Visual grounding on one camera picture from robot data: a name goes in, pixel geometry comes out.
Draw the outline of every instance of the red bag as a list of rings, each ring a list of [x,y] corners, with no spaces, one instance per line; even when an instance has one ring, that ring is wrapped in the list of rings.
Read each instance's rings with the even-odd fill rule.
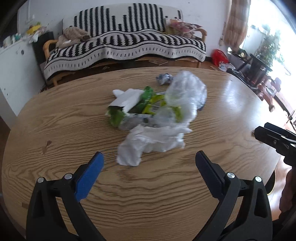
[[[226,55],[219,49],[215,49],[212,53],[212,62],[216,66],[220,66],[220,64],[227,64],[229,63]]]

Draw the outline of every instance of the blue gripper pad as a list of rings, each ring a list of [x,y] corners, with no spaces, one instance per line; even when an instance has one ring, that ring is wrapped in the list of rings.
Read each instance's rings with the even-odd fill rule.
[[[75,197],[78,202],[87,197],[93,184],[104,166],[104,156],[97,152],[88,163],[87,168],[76,182]]]
[[[225,182],[223,169],[218,164],[212,163],[203,151],[196,153],[195,164],[213,198],[221,200],[224,197]]]

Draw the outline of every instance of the wooden armrest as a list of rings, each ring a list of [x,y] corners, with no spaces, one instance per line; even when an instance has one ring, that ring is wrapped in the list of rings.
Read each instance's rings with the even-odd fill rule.
[[[52,39],[52,40],[48,40],[44,45],[43,45],[43,51],[44,51],[44,55],[46,60],[48,60],[50,54],[49,54],[49,46],[51,44],[56,44],[57,43],[57,39]]]
[[[207,36],[207,31],[202,29],[202,28],[199,28],[198,30],[196,30],[196,32],[201,32],[202,33],[202,41],[205,42],[205,38]]]

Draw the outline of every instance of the oval table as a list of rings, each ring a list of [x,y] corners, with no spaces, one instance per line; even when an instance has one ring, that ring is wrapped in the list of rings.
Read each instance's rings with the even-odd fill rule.
[[[105,116],[114,100],[112,90],[149,85],[163,91],[166,86],[159,86],[155,77],[180,70],[193,72],[208,90],[205,107],[190,124],[193,132],[184,137],[185,148],[143,154],[138,167],[118,165],[117,146],[128,132],[113,128]],[[203,150],[225,172],[242,179],[259,175],[266,183],[279,154],[251,132],[268,121],[283,126],[285,120],[276,111],[270,113],[268,104],[236,77],[219,71],[139,68],[68,82],[33,97],[18,115],[3,159],[5,204],[25,228],[37,178],[60,179],[101,151],[104,168],[81,204],[102,235],[109,241],[191,241],[218,203],[195,166],[196,152]],[[58,203],[75,233],[60,199]]]

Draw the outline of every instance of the metal screw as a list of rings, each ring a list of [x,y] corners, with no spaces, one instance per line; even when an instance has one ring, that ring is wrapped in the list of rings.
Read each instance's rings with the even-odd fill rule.
[[[229,178],[235,178],[235,175],[232,172],[227,173],[227,177]]]
[[[43,181],[44,181],[44,178],[42,178],[42,177],[40,177],[40,178],[37,179],[37,182],[38,183],[42,183]]]
[[[64,176],[65,179],[69,180],[72,178],[72,174],[71,173],[67,173],[65,176]]]
[[[262,181],[261,177],[255,177],[255,180],[256,180],[257,182],[261,182],[261,181]]]

